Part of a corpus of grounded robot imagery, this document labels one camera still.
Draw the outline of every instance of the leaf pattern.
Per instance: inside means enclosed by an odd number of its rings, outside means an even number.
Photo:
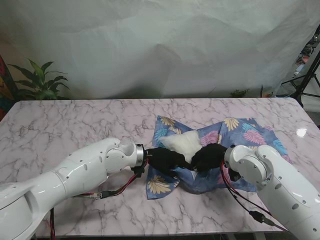
[[[288,155],[287,150],[279,139],[273,141],[273,146],[281,155]]]
[[[290,157],[288,155],[282,155],[282,157],[290,164],[292,164],[292,160],[290,159]]]
[[[218,137],[218,142],[217,142],[217,144],[221,144],[221,140],[222,140],[222,135],[221,135],[221,134],[219,134],[219,137]]]
[[[252,124],[248,124],[248,123],[243,123],[242,124],[242,129],[246,132],[248,131],[249,129],[252,129],[252,130],[255,130],[257,131]]]
[[[180,180],[178,180],[178,178],[176,178],[176,181],[174,182],[173,186],[176,187],[176,186],[178,186],[179,183],[180,183]]]
[[[248,148],[250,148],[250,149],[252,149],[252,150],[256,151],[256,150],[258,149],[258,146],[248,146]]]
[[[158,131],[155,132],[154,138],[159,141],[159,138],[165,136],[167,134],[168,130],[166,128],[161,128]]]
[[[201,145],[203,147],[207,146],[208,144],[215,144],[218,141],[219,133],[218,131],[211,131],[207,135],[201,138]]]
[[[239,121],[233,117],[227,117],[226,119],[224,119],[224,123],[228,127],[229,132],[233,129],[236,129],[239,125]]]
[[[171,130],[172,132],[174,132],[176,134],[181,134],[180,128],[175,128],[175,127],[171,126],[171,127],[169,127],[169,130]]]
[[[158,148],[163,148],[163,149],[165,149],[166,147],[165,147],[165,145],[164,145],[161,141],[159,141]]]
[[[160,194],[160,193],[165,193],[165,192],[171,192],[169,185],[166,183],[167,182],[165,182],[164,178],[162,178],[159,175],[156,175],[156,176],[154,176],[153,179],[148,181],[147,185],[148,185],[148,189],[150,189],[150,191],[153,194],[156,194],[156,193]]]
[[[162,116],[161,117],[161,122],[164,124],[164,125],[171,125],[171,126],[174,126],[176,121],[175,120],[172,120],[166,116]]]
[[[256,143],[256,144],[260,144],[260,145],[265,145],[266,144],[266,141],[264,139],[263,136],[261,136],[261,134],[253,129],[249,129],[248,131],[246,131],[244,134],[243,134],[243,137],[250,141],[250,142],[253,142],[253,143]]]

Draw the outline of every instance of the white marble surface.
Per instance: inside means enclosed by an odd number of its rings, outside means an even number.
[[[291,98],[22,101],[0,123],[0,183],[37,176],[76,149],[106,137],[150,147],[157,115],[195,129],[226,117],[255,118],[261,126],[274,128],[293,164],[320,190],[320,131]],[[102,188],[119,187],[131,175],[114,174]],[[277,230],[254,221],[225,189],[192,195],[178,187],[165,198],[147,200],[145,178],[146,174],[119,196],[64,201],[55,207],[56,235]],[[262,204],[255,193],[243,193]],[[47,220],[37,235],[49,235]]]

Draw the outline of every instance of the white plush object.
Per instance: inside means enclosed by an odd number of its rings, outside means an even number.
[[[187,131],[183,134],[162,136],[159,138],[162,144],[171,151],[184,155],[185,160],[190,164],[192,157],[202,146],[197,131]]]

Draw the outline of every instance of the green potted plant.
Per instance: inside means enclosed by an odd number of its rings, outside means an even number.
[[[250,89],[245,89],[243,91],[240,91],[239,89],[236,89],[235,91],[230,93],[231,98],[243,98]]]
[[[61,82],[62,80],[68,81],[68,79],[66,79],[64,76],[57,76],[54,79],[47,80],[48,74],[50,73],[66,73],[60,71],[46,71],[53,61],[46,62],[39,67],[32,60],[28,60],[34,69],[33,73],[25,68],[9,64],[10,66],[18,69],[28,79],[15,82],[32,89],[19,89],[17,94],[27,100],[67,100],[68,98],[58,95],[59,90],[57,87],[62,85],[69,89],[64,83]]]

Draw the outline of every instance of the white backdrop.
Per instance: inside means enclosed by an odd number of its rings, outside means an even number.
[[[6,63],[55,61],[70,98],[257,96],[312,37],[320,1],[3,0],[0,15]]]

